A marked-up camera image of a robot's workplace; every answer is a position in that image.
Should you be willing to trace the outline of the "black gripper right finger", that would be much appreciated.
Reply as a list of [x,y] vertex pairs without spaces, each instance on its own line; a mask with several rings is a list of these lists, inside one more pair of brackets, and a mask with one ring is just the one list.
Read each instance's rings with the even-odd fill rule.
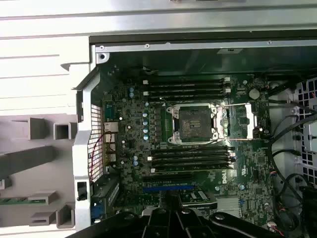
[[193,209],[183,206],[176,195],[177,238],[281,238],[272,232],[224,212],[216,212],[205,219]]

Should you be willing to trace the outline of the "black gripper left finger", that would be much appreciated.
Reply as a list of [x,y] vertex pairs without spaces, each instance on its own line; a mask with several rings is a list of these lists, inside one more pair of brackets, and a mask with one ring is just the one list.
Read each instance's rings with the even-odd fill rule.
[[73,238],[175,238],[176,195],[166,194],[160,207],[141,217],[121,212],[71,235]]

